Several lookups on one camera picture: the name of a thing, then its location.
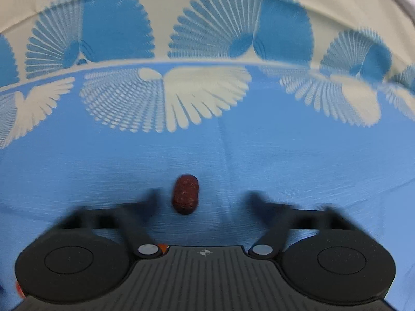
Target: circular pad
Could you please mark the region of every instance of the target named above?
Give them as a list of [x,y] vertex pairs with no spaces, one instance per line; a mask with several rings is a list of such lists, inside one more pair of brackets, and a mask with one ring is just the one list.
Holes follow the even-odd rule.
[[362,253],[347,247],[324,249],[318,254],[317,260],[323,269],[338,275],[355,274],[366,265]]
[[291,245],[282,269],[306,296],[335,305],[356,305],[385,297],[395,262],[380,244],[355,230],[322,230]]
[[45,258],[45,265],[57,274],[76,274],[88,268],[94,255],[82,247],[62,247],[51,251]]
[[127,274],[120,244],[81,229],[41,236],[18,256],[15,274],[26,296],[75,303],[114,289]]

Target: blue tablecloth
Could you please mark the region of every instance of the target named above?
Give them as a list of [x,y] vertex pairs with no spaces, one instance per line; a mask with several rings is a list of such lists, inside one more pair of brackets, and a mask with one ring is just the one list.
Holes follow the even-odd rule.
[[[151,67],[163,74],[177,65]],[[149,232],[167,244],[250,246],[264,227],[243,204],[249,190],[305,209],[334,204],[391,252],[397,274],[388,300],[400,308],[410,303],[413,122],[380,95],[379,123],[343,124],[296,101],[257,66],[246,70],[252,81],[243,101],[175,133],[122,132],[97,123],[79,97],[86,73],[71,74],[73,88],[53,115],[0,150],[2,309],[19,301],[17,255],[58,216],[79,205],[134,201],[150,188],[160,188],[162,196]],[[36,84],[20,90],[25,94]],[[200,183],[200,204],[189,216],[171,207],[173,184],[184,173]]]

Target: white fan pattern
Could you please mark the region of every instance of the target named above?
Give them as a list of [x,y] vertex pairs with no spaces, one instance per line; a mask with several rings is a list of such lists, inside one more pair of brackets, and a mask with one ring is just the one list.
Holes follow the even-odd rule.
[[121,131],[174,132],[221,116],[243,99],[251,76],[243,67],[181,66],[116,69],[87,74],[80,92],[88,112]]
[[335,120],[357,126],[372,126],[381,118],[377,92],[357,78],[331,75],[306,67],[262,67],[265,74],[276,77],[295,99]]
[[241,101],[251,76],[241,67],[178,67],[164,77],[167,130],[174,132],[201,122],[201,117],[221,116]]
[[413,93],[397,83],[384,84],[381,90],[385,93],[389,104],[393,105],[404,116],[415,121],[415,96]]
[[15,91],[0,96],[0,148],[24,137],[52,114],[62,94],[69,93],[75,78],[69,77],[33,87],[27,97]]

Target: blue fan pattern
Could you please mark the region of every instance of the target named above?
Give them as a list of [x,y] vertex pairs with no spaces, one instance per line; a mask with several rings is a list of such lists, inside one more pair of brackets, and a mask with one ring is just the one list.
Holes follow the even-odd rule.
[[374,83],[382,82],[391,65],[391,53],[377,33],[368,29],[349,29],[331,43],[320,69]]
[[28,78],[91,62],[152,58],[154,38],[138,0],[56,0],[40,13],[26,53]]
[[174,26],[171,58],[237,58],[307,65],[314,49],[306,10],[294,0],[191,0]]
[[409,65],[400,74],[396,74],[390,82],[400,83],[415,94],[415,64]]
[[121,131],[163,130],[165,111],[161,75],[144,80],[140,77],[140,69],[124,69],[87,74],[85,79],[80,96],[97,121]]
[[9,41],[0,34],[0,87],[19,81],[15,55]]
[[[391,53],[375,32],[346,30],[331,43],[320,62],[320,69],[301,66],[264,66],[260,69],[297,100],[313,104],[326,116],[343,123],[372,126],[380,117],[375,84],[381,83],[391,68]],[[408,83],[413,71],[408,68],[397,79]]]

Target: crosshair logo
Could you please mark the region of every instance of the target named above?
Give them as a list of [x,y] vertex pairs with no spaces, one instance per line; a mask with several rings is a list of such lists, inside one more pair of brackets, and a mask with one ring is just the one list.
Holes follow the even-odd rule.
[[205,257],[210,255],[211,253],[212,252],[210,250],[207,250],[206,248],[199,252],[199,254],[201,254],[202,256],[205,256]]

